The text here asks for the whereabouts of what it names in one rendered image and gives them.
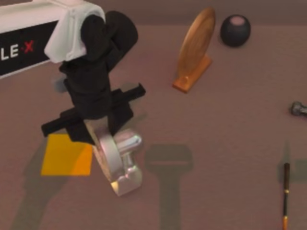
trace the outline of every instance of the wooden oval board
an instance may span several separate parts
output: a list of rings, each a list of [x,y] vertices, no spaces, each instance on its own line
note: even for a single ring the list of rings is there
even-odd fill
[[[173,87],[188,92],[211,64],[206,55],[215,27],[215,11],[205,8],[196,17],[182,44],[178,61],[178,78]]]

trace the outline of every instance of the screw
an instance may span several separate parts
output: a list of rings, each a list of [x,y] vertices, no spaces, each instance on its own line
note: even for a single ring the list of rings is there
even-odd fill
[[[293,102],[290,112],[294,116],[300,116],[300,115],[305,115],[307,116],[307,106],[304,106],[300,102]]]

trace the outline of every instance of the pink top of black ball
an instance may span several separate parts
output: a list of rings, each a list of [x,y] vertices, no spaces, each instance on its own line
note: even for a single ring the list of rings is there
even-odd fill
[[[239,47],[247,42],[250,32],[251,26],[248,19],[242,15],[235,14],[223,21],[220,36],[225,45]]]

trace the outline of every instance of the orange sticky note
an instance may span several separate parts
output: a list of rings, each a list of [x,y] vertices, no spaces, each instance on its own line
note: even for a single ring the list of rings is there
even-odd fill
[[[92,166],[92,146],[72,142],[67,134],[48,137],[41,175],[89,176]]]

